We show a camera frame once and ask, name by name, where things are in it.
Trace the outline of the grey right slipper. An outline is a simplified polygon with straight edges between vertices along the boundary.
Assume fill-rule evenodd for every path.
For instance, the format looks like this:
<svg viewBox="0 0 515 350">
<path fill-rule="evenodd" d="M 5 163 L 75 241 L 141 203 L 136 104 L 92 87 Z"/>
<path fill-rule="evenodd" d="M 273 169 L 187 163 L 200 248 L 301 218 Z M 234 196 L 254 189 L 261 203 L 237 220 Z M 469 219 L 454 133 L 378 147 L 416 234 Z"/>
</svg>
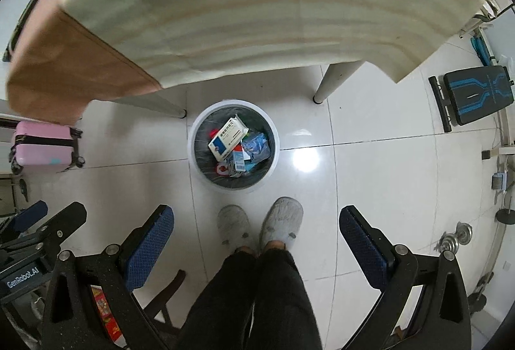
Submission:
<svg viewBox="0 0 515 350">
<path fill-rule="evenodd" d="M 260 232 L 262 251 L 272 248 L 289 251 L 303 222 L 304 210 L 298 200 L 282 196 L 271 205 Z"/>
</svg>

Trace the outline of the pink terry table cloth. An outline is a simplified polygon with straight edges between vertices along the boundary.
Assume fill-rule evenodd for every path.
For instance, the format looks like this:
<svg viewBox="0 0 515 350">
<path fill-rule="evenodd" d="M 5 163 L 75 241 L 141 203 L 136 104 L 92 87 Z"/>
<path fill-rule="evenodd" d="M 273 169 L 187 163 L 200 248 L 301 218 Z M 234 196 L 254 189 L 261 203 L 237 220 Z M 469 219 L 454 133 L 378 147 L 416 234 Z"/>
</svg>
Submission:
<svg viewBox="0 0 515 350">
<path fill-rule="evenodd" d="M 6 82 L 16 113 L 72 125 L 92 100 L 160 90 L 157 80 L 66 13 L 38 0 L 21 31 Z"/>
</svg>

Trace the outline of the grey left slipper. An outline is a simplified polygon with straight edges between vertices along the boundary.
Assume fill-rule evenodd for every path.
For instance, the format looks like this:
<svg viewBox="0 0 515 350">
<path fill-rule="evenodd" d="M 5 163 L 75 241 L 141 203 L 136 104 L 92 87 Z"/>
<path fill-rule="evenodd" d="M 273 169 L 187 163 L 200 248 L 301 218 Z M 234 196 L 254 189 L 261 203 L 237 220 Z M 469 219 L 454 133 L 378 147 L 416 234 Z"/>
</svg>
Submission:
<svg viewBox="0 0 515 350">
<path fill-rule="evenodd" d="M 250 234 L 250 221 L 241 207 L 237 205 L 223 207 L 217 215 L 217 228 L 222 244 L 232 251 L 241 247 L 254 248 Z"/>
</svg>

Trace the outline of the pink suitcase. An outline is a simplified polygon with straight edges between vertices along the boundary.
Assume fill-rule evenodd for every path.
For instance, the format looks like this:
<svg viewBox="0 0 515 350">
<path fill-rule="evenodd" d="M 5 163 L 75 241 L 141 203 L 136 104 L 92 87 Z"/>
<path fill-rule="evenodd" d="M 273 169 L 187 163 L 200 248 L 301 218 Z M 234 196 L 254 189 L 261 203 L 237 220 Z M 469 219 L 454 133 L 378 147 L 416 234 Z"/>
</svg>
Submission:
<svg viewBox="0 0 515 350">
<path fill-rule="evenodd" d="M 37 121 L 20 121 L 11 140 L 9 163 L 14 175 L 62 172 L 82 168 L 82 131 L 74 127 Z"/>
</svg>

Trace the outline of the red blue milk carton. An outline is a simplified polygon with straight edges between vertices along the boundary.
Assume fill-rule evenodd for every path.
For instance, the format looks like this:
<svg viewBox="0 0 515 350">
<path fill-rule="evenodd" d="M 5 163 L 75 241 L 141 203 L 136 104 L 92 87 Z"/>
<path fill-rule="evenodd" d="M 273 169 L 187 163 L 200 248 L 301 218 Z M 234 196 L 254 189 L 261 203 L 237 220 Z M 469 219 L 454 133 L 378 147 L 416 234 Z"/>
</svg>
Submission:
<svg viewBox="0 0 515 350">
<path fill-rule="evenodd" d="M 217 175 L 232 178 L 248 175 L 250 171 L 249 161 L 250 157 L 244 151 L 242 144 L 238 144 L 224 161 L 217 164 Z"/>
</svg>

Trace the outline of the white blue medicine box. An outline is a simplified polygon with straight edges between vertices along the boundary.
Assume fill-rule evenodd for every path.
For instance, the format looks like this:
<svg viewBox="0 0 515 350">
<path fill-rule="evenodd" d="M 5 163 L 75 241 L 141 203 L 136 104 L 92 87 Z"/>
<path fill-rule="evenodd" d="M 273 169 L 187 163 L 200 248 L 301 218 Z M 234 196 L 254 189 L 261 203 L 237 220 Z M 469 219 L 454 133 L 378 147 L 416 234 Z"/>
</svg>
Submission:
<svg viewBox="0 0 515 350">
<path fill-rule="evenodd" d="M 249 128 L 237 116 L 226 121 L 208 144 L 209 150 L 218 162 L 223 161 L 227 155 L 244 139 Z"/>
</svg>

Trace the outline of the grey slipper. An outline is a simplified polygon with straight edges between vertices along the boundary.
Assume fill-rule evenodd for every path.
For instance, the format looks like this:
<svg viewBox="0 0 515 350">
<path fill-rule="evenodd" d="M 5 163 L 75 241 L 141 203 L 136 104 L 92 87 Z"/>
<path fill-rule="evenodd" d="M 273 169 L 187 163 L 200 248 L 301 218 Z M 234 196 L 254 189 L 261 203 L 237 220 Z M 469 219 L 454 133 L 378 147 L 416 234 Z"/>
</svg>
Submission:
<svg viewBox="0 0 515 350">
<path fill-rule="evenodd" d="M 289 251 L 303 222 L 304 210 L 298 200 L 282 196 L 271 205 L 260 232 L 262 251 L 272 248 Z"/>
<path fill-rule="evenodd" d="M 232 251 L 241 247 L 254 248 L 250 234 L 250 221 L 241 207 L 237 205 L 223 207 L 217 215 L 217 228 L 222 244 Z"/>
</svg>

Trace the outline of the blue plastic wrapper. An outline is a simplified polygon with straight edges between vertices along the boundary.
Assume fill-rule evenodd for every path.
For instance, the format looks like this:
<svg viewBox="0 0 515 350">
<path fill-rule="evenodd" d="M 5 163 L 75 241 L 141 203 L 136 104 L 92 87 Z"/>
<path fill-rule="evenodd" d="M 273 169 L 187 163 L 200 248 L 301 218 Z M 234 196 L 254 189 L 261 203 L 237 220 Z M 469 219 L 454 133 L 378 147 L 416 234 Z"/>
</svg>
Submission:
<svg viewBox="0 0 515 350">
<path fill-rule="evenodd" d="M 242 140 L 242 148 L 246 154 L 245 160 L 249 163 L 258 164 L 271 156 L 268 138 L 262 132 L 247 134 Z"/>
</svg>

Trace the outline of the white round trash bin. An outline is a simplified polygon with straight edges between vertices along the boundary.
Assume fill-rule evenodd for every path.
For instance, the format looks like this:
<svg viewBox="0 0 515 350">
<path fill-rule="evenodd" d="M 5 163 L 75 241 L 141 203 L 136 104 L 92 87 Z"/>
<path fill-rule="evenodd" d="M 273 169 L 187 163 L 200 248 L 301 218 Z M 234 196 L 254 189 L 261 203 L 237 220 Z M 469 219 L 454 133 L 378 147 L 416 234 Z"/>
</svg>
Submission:
<svg viewBox="0 0 515 350">
<path fill-rule="evenodd" d="M 244 100 L 222 100 L 195 118 L 188 152 L 192 169 L 207 186 L 250 190 L 276 168 L 279 138 L 263 109 Z"/>
</svg>

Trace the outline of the black blue exercise bench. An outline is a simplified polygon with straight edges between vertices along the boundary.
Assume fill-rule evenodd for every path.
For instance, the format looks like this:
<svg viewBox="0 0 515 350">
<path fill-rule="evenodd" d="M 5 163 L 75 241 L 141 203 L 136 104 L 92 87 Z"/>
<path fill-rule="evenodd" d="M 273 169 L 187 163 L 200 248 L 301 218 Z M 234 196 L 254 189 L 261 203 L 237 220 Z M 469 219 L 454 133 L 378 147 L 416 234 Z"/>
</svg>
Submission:
<svg viewBox="0 0 515 350">
<path fill-rule="evenodd" d="M 471 67 L 446 73 L 441 80 L 431 76 L 428 81 L 444 133 L 452 131 L 453 121 L 464 126 L 514 103 L 514 81 L 504 66 Z"/>
</svg>

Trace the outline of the red cardboard box on floor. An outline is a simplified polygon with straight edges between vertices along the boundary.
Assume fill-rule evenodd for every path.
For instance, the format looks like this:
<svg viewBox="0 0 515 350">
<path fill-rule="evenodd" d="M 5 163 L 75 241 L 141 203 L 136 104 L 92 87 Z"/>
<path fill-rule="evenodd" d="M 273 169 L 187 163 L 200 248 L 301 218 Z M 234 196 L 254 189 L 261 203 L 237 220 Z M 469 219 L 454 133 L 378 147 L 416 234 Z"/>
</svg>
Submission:
<svg viewBox="0 0 515 350">
<path fill-rule="evenodd" d="M 126 345 L 125 339 L 123 338 L 123 334 L 111 312 L 106 295 L 99 286 L 91 286 L 91 289 L 99 315 L 111 341 L 119 347 L 124 347 Z"/>
</svg>

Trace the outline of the metal dumbbell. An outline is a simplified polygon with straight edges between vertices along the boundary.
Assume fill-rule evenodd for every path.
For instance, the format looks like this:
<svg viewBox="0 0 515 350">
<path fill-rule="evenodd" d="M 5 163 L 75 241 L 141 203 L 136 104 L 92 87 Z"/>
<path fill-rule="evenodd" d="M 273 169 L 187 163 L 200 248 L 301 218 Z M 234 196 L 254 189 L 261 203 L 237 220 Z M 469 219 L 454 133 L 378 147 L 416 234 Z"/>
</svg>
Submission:
<svg viewBox="0 0 515 350">
<path fill-rule="evenodd" d="M 456 255 L 461 246 L 468 245 L 473 237 L 473 229 L 469 223 L 458 222 L 454 232 L 444 232 L 435 246 L 439 253 L 449 251 Z"/>
</svg>

